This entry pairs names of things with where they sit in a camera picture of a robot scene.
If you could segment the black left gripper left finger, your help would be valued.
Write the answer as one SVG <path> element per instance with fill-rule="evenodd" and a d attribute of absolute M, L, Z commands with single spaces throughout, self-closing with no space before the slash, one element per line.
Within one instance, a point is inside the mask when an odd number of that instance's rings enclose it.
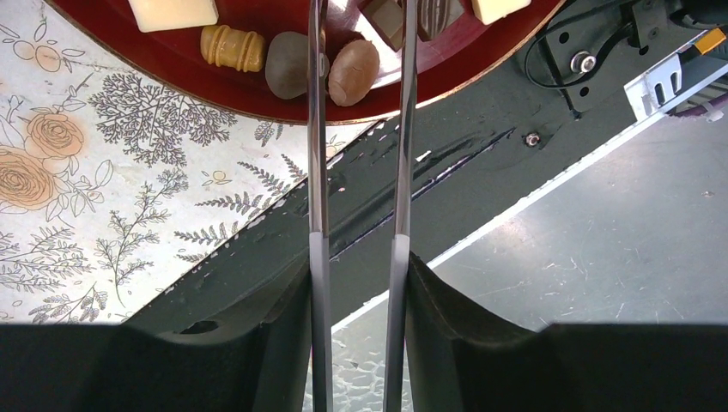
<path fill-rule="evenodd" d="M 5 325 L 4 411 L 298 411 L 311 348 L 310 274 L 290 270 L 180 332 Z"/>

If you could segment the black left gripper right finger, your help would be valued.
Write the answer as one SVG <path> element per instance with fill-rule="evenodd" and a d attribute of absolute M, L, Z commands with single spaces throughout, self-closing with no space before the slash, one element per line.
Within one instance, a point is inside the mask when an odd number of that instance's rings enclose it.
<path fill-rule="evenodd" d="M 724 411 L 727 329 L 497 316 L 409 261 L 405 346 L 417 411 Z"/>

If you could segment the silver serving tongs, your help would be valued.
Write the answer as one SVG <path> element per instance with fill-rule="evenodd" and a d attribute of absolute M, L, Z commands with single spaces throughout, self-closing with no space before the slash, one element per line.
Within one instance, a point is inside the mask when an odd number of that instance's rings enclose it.
<path fill-rule="evenodd" d="M 411 138 L 417 101 L 417 6 L 403 4 L 400 128 L 395 181 L 395 234 L 391 247 L 384 409 L 402 402 L 406 281 L 410 264 Z M 328 184 L 325 161 L 325 23 L 327 3 L 312 1 L 308 19 L 308 215 L 312 276 L 312 403 L 316 411 L 333 408 Z"/>

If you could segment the red round tray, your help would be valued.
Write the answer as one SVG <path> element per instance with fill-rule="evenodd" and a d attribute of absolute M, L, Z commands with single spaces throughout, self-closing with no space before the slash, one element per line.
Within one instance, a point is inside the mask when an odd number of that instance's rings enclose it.
<path fill-rule="evenodd" d="M 442 100 L 482 78 L 510 58 L 561 8 L 559 0 L 533 1 L 490 25 L 466 6 L 440 35 L 417 44 L 417 104 Z M 281 100 L 269 90 L 263 73 L 243 73 L 207 64 L 200 52 L 199 28 L 143 33 L 126 1 L 55 1 L 52 7 L 113 55 L 169 87 L 249 117 L 305 124 L 304 98 Z M 379 48 L 380 72 L 373 90 L 360 103 L 328 103 L 330 125 L 356 124 L 395 115 L 400 107 L 400 55 L 376 33 L 363 15 L 362 1 L 331 1 L 325 45 L 329 58 L 350 40 L 363 38 Z M 219 21 L 272 40 L 279 33 L 306 33 L 306 1 L 220 1 Z"/>

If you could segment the white rectangular chocolate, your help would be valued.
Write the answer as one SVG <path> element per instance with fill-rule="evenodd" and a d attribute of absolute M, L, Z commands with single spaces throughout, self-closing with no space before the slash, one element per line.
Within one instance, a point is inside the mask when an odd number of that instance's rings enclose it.
<path fill-rule="evenodd" d="M 129 0 L 142 33 L 215 25 L 218 11 L 213 0 Z"/>

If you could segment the floral tablecloth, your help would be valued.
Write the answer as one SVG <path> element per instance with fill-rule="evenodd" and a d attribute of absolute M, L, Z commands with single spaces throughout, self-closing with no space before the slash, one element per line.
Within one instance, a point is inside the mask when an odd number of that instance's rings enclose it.
<path fill-rule="evenodd" d="M 306 128 L 209 106 L 43 1 L 1 4 L 1 320 L 125 321 L 305 177 Z"/>

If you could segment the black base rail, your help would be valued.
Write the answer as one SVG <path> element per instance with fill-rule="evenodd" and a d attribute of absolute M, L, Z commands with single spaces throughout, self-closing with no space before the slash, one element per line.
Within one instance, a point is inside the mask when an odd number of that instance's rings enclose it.
<path fill-rule="evenodd" d="M 608 9 L 529 43 L 481 80 L 416 113 L 411 248 L 431 260 L 634 121 L 624 85 L 694 38 L 661 1 Z M 339 322 L 388 288 L 395 120 L 329 172 L 331 314 Z M 183 330 L 231 306 L 305 252 L 301 189 L 221 244 L 130 318 Z"/>

